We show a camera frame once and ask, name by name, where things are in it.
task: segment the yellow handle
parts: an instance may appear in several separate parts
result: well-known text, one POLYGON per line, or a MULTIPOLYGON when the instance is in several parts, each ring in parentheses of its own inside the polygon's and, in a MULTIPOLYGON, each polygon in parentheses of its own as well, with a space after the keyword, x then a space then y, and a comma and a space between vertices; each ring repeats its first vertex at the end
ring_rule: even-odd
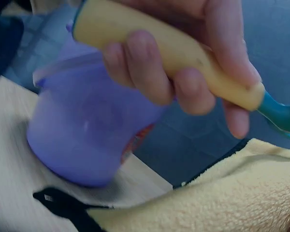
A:
POLYGON ((163 66, 171 78, 185 67, 198 69, 210 91, 247 110, 256 110, 263 101, 265 89, 260 82, 245 88, 229 78, 210 51, 192 37, 137 10, 111 0, 87 0, 73 27, 74 39, 103 49, 110 42, 124 42, 138 29, 149 31, 156 39, 163 66))

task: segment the spoon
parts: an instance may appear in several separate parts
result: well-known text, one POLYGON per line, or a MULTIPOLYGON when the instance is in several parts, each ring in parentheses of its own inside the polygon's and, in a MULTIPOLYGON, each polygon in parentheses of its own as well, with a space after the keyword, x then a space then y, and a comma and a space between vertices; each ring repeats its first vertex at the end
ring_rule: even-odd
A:
POLYGON ((78 42, 103 49, 110 42, 124 42, 129 33, 139 29, 149 31, 156 39, 170 78, 182 68, 194 67, 214 95, 249 111, 257 110, 273 128, 290 138, 290 106, 276 102, 261 82, 250 88, 235 82, 210 50, 162 21, 111 0, 87 0, 76 14, 72 34, 78 42))

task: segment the black fabric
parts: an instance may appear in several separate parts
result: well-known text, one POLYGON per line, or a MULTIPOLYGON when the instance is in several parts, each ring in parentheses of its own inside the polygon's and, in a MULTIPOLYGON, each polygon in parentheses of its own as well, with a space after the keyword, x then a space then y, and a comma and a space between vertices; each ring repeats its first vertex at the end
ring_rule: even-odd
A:
MULTIPOLYGON (((234 153, 242 150, 247 143, 249 142, 249 139, 243 139, 241 140, 235 147, 233 147, 228 153, 226 153, 224 156, 221 156, 219 159, 217 159, 215 162, 211 163, 209 166, 207 166, 206 168, 204 168, 201 172, 197 173, 192 179, 190 179, 189 181, 187 181, 185 183, 185 185, 188 185, 189 183, 191 183, 192 181, 194 181, 196 178, 198 178, 202 173, 204 173, 207 169, 211 168, 212 166, 214 166, 216 163, 222 161, 223 159, 230 157, 231 155, 233 155, 234 153)), ((185 185, 180 185, 180 186, 173 186, 173 189, 178 189, 181 188, 185 185)))
POLYGON ((21 19, 0 15, 0 76, 16 55, 23 33, 24 23, 21 19))
POLYGON ((47 187, 36 192, 33 197, 53 214, 69 219, 79 232, 107 232, 87 214, 86 210, 89 208, 111 209, 110 207, 84 204, 54 187, 47 187))

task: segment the table surface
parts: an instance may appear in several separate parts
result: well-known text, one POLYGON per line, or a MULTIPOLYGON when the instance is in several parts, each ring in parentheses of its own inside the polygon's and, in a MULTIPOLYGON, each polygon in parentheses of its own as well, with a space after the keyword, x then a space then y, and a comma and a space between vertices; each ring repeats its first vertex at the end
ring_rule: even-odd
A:
POLYGON ((26 140, 37 99, 36 94, 0 78, 0 232, 77 231, 32 197, 49 185, 86 203, 114 206, 135 205, 172 190, 171 184, 133 155, 106 188, 81 188, 55 176, 33 155, 26 140))

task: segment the finger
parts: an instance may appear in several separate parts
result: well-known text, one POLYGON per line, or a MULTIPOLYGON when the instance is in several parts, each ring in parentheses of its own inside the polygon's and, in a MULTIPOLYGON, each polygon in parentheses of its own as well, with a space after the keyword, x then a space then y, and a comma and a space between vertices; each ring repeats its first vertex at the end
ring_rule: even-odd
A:
POLYGON ((208 90, 202 74, 196 69, 181 70, 173 81, 178 103, 186 113, 205 115, 214 108, 216 99, 208 90))
POLYGON ((231 134, 238 139, 244 138, 249 131, 249 112, 228 101, 223 101, 223 106, 231 134))
POLYGON ((127 39, 125 52, 134 85, 152 102, 169 104, 174 90, 153 36, 146 31, 133 32, 127 39))
POLYGON ((246 86, 260 81, 247 54, 241 1, 208 0, 205 21, 211 48, 224 71, 246 86))
POLYGON ((111 78, 123 86, 134 88, 128 72, 123 45, 112 43, 103 50, 103 60, 105 67, 111 78))

